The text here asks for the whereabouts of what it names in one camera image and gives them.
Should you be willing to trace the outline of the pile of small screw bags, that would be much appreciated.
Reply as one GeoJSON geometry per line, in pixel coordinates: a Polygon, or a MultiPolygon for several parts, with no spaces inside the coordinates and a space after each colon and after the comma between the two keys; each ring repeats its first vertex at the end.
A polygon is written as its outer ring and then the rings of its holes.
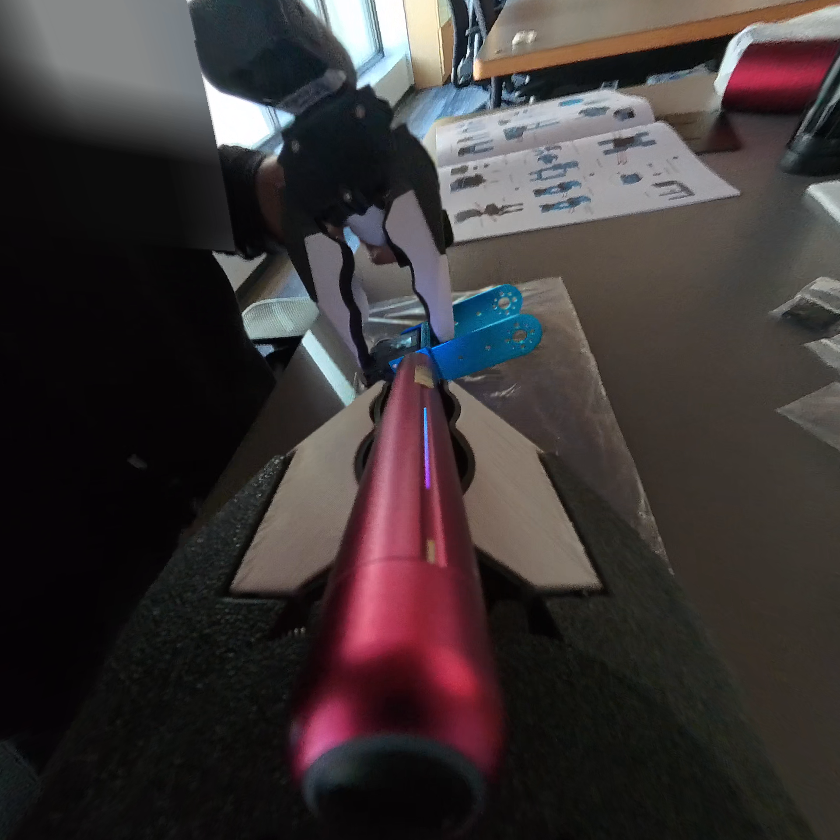
{"type": "Polygon", "coordinates": [[[777,414],[821,441],[839,450],[839,282],[819,277],[800,289],[792,299],[770,312],[813,333],[805,343],[820,362],[833,371],[833,379],[822,388],[777,409],[777,414]]]}

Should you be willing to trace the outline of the large clear plastic bag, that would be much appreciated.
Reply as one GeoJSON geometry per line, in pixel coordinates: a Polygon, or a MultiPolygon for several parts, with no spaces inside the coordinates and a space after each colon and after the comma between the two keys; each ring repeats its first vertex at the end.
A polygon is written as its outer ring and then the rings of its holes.
{"type": "Polygon", "coordinates": [[[599,518],[622,520],[673,566],[634,457],[618,424],[570,293],[560,277],[518,284],[521,314],[542,325],[539,346],[520,358],[457,379],[549,456],[563,504],[586,535],[606,534],[599,518]]]}

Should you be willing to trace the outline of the white foam sheet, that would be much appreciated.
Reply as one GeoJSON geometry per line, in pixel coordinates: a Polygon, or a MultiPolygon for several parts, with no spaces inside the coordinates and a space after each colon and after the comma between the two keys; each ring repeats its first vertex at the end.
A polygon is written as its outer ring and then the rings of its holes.
{"type": "Polygon", "coordinates": [[[839,180],[810,184],[805,190],[804,201],[813,212],[823,214],[839,226],[839,180]]]}

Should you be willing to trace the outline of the person's left hand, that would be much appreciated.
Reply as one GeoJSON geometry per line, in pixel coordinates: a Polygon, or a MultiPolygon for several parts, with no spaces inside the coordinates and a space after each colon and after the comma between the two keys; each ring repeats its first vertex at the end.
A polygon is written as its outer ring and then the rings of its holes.
{"type": "Polygon", "coordinates": [[[286,177],[278,155],[265,157],[255,174],[255,195],[266,234],[285,244],[286,177]]]}

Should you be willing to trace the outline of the person's left forearm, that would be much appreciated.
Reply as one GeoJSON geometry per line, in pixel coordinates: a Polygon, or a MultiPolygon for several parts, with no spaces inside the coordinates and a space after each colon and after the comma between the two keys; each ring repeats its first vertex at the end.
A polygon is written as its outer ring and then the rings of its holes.
{"type": "Polygon", "coordinates": [[[284,245],[266,234],[256,200],[255,176],[262,160],[273,154],[237,145],[218,147],[235,252],[243,259],[275,255],[284,245]]]}

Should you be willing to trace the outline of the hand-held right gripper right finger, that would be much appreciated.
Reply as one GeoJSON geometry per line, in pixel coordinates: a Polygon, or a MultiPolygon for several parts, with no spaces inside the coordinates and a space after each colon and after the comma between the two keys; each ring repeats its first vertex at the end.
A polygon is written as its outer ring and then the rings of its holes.
{"type": "Polygon", "coordinates": [[[464,501],[476,548],[536,590],[601,590],[542,450],[461,386],[449,391],[474,461],[464,501]]]}

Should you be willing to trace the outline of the red electric screwdriver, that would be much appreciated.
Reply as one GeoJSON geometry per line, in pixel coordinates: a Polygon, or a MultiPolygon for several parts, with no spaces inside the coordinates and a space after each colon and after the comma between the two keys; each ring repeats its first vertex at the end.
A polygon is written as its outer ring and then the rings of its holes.
{"type": "Polygon", "coordinates": [[[388,389],[290,718],[328,838],[458,838],[487,805],[506,715],[440,376],[388,389]]]}

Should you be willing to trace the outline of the large paned window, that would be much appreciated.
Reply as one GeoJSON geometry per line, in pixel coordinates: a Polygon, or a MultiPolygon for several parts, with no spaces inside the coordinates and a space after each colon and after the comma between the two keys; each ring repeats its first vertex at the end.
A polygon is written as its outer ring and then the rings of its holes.
{"type": "Polygon", "coordinates": [[[403,1],[305,1],[350,55],[360,87],[396,105],[413,87],[403,1]]]}

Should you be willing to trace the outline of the grey desk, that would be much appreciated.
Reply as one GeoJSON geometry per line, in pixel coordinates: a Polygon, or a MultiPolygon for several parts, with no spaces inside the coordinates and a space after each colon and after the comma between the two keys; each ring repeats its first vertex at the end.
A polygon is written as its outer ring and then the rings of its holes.
{"type": "Polygon", "coordinates": [[[832,380],[770,311],[838,277],[838,230],[780,171],[798,116],[735,113],[740,197],[460,245],[454,286],[560,277],[668,559],[784,786],[838,838],[838,452],[778,413],[832,380]]]}

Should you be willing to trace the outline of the long wooden table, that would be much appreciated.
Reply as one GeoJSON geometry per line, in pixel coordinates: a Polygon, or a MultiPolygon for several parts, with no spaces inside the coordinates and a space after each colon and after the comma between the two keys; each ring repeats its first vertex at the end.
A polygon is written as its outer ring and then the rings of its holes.
{"type": "Polygon", "coordinates": [[[511,1],[506,2],[474,62],[478,81],[584,60],[682,46],[736,35],[834,5],[834,1],[511,1]],[[538,32],[511,49],[522,29],[538,32]]]}

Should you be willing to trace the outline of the black office chair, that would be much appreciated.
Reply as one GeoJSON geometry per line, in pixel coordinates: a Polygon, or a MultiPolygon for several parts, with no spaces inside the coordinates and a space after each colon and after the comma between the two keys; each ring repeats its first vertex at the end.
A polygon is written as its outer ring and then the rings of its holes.
{"type": "Polygon", "coordinates": [[[474,62],[505,1],[447,1],[453,26],[450,80],[457,89],[474,81],[474,62]]]}

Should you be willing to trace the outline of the blue metal servo bracket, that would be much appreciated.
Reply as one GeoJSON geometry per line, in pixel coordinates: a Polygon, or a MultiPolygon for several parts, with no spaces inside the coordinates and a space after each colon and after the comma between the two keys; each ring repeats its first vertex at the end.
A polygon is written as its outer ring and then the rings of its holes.
{"type": "Polygon", "coordinates": [[[522,312],[522,303],[522,292],[509,284],[458,300],[453,303],[455,337],[434,343],[428,323],[422,322],[432,346],[420,353],[430,357],[438,377],[447,382],[529,354],[539,346],[543,329],[539,320],[522,312]]]}

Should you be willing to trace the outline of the open instruction manual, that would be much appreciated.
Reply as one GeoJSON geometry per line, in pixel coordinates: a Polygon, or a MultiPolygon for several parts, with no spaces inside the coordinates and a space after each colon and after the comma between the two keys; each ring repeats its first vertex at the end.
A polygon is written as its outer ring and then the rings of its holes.
{"type": "Polygon", "coordinates": [[[441,125],[435,153],[457,244],[740,195],[647,99],[619,91],[441,125]]]}

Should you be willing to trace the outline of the black patterned cylinder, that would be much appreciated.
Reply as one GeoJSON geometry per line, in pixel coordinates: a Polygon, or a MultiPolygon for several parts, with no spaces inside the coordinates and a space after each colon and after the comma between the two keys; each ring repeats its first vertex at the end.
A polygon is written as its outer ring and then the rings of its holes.
{"type": "Polygon", "coordinates": [[[820,93],[786,144],[780,168],[793,175],[839,173],[839,88],[820,93]]]}

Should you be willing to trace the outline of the red cylindrical case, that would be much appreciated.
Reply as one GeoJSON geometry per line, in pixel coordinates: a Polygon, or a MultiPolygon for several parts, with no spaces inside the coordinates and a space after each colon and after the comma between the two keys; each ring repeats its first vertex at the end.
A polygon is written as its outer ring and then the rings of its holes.
{"type": "Polygon", "coordinates": [[[714,90],[730,111],[801,112],[819,91],[838,44],[837,19],[751,25],[726,47],[714,90]]]}

